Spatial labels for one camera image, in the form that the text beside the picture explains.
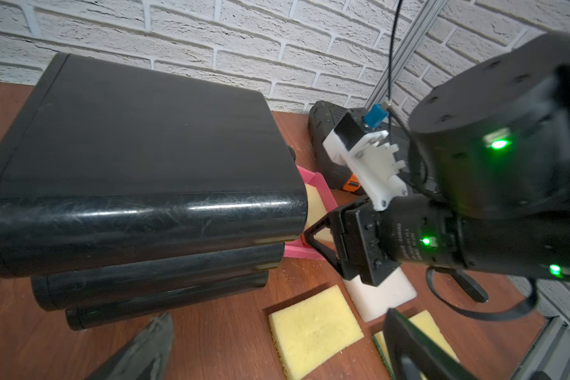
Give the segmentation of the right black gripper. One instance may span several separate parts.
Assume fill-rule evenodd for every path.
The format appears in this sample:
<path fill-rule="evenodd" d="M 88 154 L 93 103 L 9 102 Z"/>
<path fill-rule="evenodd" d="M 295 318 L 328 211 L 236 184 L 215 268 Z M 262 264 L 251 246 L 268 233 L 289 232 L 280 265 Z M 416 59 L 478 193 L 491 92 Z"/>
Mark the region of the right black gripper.
<path fill-rule="evenodd" d="M 358 202 L 328 212 L 303 233 L 344 280 L 378 286 L 403 263 L 460 269 L 458 217 L 424 196 L 397 196 L 386 210 Z"/>

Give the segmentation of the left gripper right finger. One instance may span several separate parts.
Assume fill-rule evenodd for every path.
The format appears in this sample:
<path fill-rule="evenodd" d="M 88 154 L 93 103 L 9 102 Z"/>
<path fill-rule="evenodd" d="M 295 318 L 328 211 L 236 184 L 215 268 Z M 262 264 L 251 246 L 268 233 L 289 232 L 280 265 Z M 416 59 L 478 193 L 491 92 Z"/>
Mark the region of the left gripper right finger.
<path fill-rule="evenodd" d="M 383 333 L 395 379 L 476 379 L 395 309 L 386 312 Z"/>

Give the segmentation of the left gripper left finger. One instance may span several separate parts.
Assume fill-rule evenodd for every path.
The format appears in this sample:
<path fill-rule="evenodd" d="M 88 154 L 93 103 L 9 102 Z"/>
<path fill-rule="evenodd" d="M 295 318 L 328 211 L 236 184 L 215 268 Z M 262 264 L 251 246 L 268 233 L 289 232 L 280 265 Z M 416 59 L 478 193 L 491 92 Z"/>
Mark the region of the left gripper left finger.
<path fill-rule="evenodd" d="M 163 379 L 173 343 L 172 316 L 162 313 L 87 379 Z"/>

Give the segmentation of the black drawer cabinet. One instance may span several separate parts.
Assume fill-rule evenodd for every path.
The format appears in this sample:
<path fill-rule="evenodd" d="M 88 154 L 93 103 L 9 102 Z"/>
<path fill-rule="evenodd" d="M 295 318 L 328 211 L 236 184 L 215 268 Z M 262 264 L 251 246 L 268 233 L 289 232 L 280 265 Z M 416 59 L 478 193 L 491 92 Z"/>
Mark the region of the black drawer cabinet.
<path fill-rule="evenodd" d="M 0 142 L 0 277 L 74 330 L 251 291 L 307 204 L 262 93 L 59 53 Z"/>

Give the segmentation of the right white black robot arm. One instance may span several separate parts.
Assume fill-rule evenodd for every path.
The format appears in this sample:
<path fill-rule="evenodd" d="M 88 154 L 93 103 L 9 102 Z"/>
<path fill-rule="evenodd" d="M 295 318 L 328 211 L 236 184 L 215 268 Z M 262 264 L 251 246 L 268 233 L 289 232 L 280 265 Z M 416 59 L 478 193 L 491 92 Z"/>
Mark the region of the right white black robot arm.
<path fill-rule="evenodd" d="M 403 263 L 570 283 L 570 33 L 438 85 L 408 119 L 414 193 L 329 212 L 304 239 L 346 280 Z"/>

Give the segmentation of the beige sponge pad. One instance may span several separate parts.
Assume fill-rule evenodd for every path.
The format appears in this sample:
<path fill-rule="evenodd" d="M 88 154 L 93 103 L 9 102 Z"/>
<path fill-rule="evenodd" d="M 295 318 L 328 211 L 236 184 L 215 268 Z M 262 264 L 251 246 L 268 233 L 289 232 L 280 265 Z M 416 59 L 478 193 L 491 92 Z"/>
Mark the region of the beige sponge pad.
<path fill-rule="evenodd" d="M 379 286 L 362 283 L 358 275 L 344 280 L 344 285 L 364 322 L 374 321 L 387 310 L 416 298 L 417 292 L 401 268 L 391 273 Z"/>

